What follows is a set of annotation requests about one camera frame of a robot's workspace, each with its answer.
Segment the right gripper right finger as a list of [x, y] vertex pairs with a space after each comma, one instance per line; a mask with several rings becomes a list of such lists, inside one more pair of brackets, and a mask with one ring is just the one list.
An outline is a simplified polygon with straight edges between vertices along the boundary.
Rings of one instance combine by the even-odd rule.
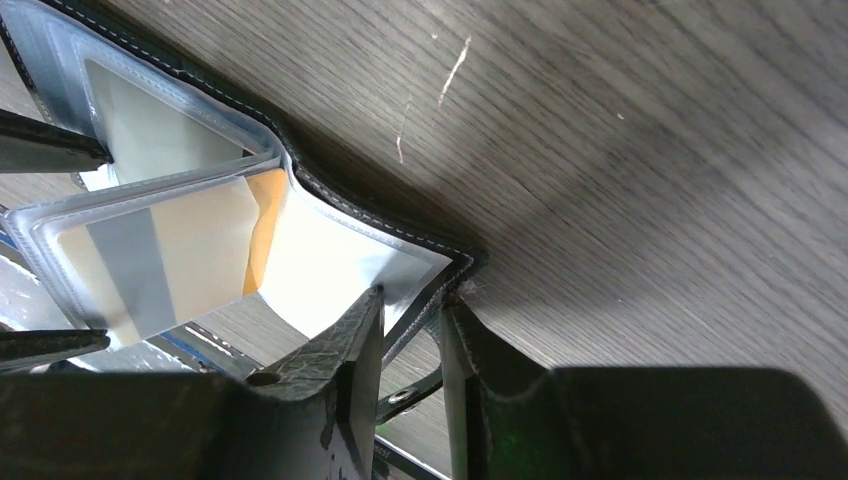
[[441, 311], [441, 367], [454, 479], [539, 473], [527, 397], [545, 368], [490, 330], [454, 294]]

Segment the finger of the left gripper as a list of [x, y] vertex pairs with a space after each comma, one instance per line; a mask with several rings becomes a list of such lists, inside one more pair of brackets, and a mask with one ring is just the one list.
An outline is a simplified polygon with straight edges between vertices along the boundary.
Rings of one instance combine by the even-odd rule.
[[111, 164], [98, 140], [1, 110], [1, 173], [77, 173]]
[[1, 332], [1, 370], [30, 370], [98, 352], [110, 346], [106, 330], [31, 330]]

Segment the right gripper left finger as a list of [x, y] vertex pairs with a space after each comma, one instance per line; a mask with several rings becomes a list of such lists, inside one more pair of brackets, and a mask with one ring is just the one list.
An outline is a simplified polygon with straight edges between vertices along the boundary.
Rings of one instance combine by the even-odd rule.
[[368, 479], [383, 355], [384, 292], [246, 382], [261, 395], [245, 422], [248, 479]]

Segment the black card holder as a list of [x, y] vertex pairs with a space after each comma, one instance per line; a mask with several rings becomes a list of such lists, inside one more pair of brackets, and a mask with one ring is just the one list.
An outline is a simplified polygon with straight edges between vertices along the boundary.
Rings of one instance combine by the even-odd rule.
[[281, 116], [91, 1], [5, 1], [1, 39], [40, 120], [1, 115], [3, 170], [67, 171], [83, 192], [14, 208], [1, 237], [52, 297], [57, 328], [103, 329], [99, 371], [196, 363], [197, 319], [259, 295], [307, 337], [384, 293], [391, 362], [482, 252], [313, 172]]

